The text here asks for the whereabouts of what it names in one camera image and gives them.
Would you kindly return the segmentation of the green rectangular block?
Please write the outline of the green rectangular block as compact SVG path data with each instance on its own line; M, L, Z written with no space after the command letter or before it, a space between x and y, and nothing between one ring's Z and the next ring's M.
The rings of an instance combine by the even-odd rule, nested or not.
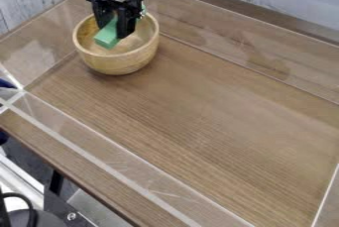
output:
M144 14L145 14L145 8L144 8L142 3L141 3L141 5L142 5L141 18L142 18ZM113 7L112 20L102 28L98 28L97 33L93 35L94 43L108 50L116 46L116 44L118 43L120 40L122 40L117 37L117 34L116 34L116 22L117 22L116 9L117 9L117 7Z

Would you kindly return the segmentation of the light wooden bowl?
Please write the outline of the light wooden bowl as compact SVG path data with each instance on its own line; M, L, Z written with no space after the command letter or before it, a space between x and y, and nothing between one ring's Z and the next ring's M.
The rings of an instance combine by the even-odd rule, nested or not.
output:
M97 31L93 14L89 14L77 23L72 34L77 53L93 71L108 75L124 75L149 64L157 52L160 35L158 22L150 13L136 23L134 32L110 49L94 42L93 35Z

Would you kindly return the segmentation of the clear acrylic tray walls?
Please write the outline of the clear acrylic tray walls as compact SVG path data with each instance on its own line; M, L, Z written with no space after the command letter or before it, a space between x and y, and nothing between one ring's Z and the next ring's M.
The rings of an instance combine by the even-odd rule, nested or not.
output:
M133 227L339 227L339 36L145 0L153 61L92 71L62 0L0 37L0 130Z

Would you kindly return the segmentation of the black table leg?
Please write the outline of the black table leg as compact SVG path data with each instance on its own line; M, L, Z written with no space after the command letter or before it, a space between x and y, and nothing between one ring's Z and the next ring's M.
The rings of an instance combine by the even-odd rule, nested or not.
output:
M50 182L49 182L49 191L60 195L62 191L62 185L64 185L64 177L62 175L54 170L52 172Z

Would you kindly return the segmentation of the grey metal base plate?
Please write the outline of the grey metal base plate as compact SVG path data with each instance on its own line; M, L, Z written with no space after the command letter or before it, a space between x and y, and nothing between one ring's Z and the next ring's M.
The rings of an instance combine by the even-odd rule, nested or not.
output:
M57 216L66 227L97 227L48 189L44 190L44 210Z

